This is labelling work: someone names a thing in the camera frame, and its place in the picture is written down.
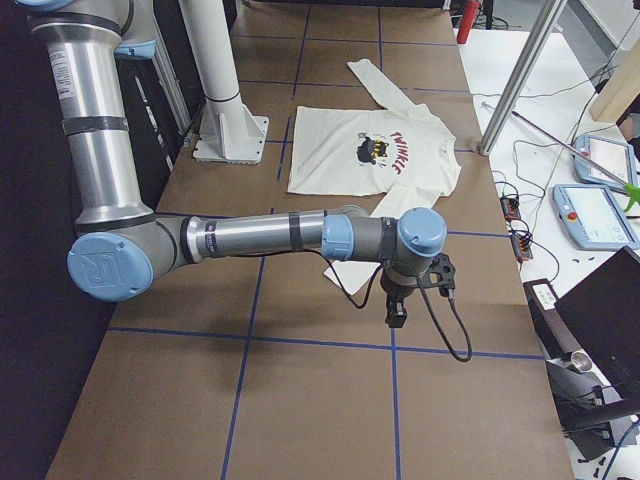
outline black device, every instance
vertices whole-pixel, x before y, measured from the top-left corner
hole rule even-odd
[[[617,445],[640,414],[640,257],[623,247],[562,298],[547,280],[524,284],[536,332],[549,358],[560,422],[586,459]],[[584,349],[613,388],[568,361]]]
[[[640,397],[640,257],[623,247],[556,302],[622,398]]]

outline silver arm segment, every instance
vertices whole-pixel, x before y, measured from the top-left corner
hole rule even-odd
[[[151,12],[151,0],[76,0],[29,20],[49,51],[82,196],[76,220],[81,236],[67,262],[76,284],[98,299],[122,301],[205,258],[321,247],[326,259],[382,263],[382,286],[394,305],[401,303],[444,244],[446,226],[431,210],[413,209],[399,220],[370,218],[354,206],[244,218],[156,218],[142,202],[114,52],[123,36],[131,43],[120,55],[137,57],[146,48]]]

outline green object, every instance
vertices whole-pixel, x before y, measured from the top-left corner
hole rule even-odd
[[[624,213],[627,213],[631,210],[634,203],[640,204],[640,187],[636,187],[635,185],[631,185],[630,183],[624,184],[624,191],[629,195],[629,203],[627,203],[627,208],[624,209]]]

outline black wall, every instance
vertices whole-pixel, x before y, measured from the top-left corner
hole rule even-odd
[[[177,0],[155,8],[193,114],[202,90]],[[32,480],[55,456],[114,305],[80,292],[67,273],[81,207],[46,48],[12,2],[0,2],[0,19],[0,480]],[[122,62],[118,73],[142,198],[154,208],[169,171],[135,82],[158,87],[150,63]],[[177,127],[156,103],[175,150]]]

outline white pole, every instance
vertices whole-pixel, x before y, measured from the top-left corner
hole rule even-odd
[[[206,96],[194,157],[258,163],[269,120],[242,104],[222,0],[180,0],[180,8]]]

